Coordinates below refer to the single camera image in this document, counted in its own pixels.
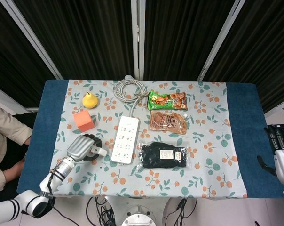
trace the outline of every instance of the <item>beige jacket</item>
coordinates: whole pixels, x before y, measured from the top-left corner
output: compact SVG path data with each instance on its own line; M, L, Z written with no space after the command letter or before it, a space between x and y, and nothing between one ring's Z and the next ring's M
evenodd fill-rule
M0 108L0 163L6 153L6 137L22 145L32 134L32 129L22 124ZM5 177L0 170L0 191L5 185Z

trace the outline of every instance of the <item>orange foam block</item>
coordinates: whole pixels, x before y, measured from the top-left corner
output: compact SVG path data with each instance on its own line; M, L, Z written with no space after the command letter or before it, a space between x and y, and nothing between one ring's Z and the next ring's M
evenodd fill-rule
M94 128L94 123L88 111L82 111L73 116L76 125L81 132Z

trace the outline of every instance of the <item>power outlet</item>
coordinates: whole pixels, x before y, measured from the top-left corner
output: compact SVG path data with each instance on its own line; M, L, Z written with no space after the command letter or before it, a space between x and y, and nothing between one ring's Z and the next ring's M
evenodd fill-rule
M130 164L132 161L135 141L137 137L139 120L136 118L122 116L115 139L112 161Z

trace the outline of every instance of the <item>yellow pear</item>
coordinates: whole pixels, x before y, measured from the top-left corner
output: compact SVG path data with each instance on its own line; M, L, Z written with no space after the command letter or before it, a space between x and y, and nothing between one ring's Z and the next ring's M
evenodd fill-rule
M82 99L82 104L86 108L93 108L97 105L98 100L92 93L87 92L87 94Z

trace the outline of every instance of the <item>floral tablecloth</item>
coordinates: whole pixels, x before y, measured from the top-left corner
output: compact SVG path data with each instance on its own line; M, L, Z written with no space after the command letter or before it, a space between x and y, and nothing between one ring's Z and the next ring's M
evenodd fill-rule
M108 151L105 157L78 162L75 169L55 191L55 195L117 195L132 197L207 197L213 199L245 198L246 189L240 175L231 124L229 121L227 86L221 82L144 81L147 90L159 94L186 92L188 110L163 110L166 113L187 114L185 135L149 129L150 111L147 98L134 109L139 118L138 140L186 145L189 167L172 169L138 168L138 149L129 165L120 166L110 156L120 116L128 116L132 104L114 97L113 86L118 81L69 80L61 122L57 132L51 168L66 156L66 150L78 134L73 114L86 110L82 98L86 91L98 97L98 106L88 110L95 128L94 134ZM137 89L127 88L128 97Z

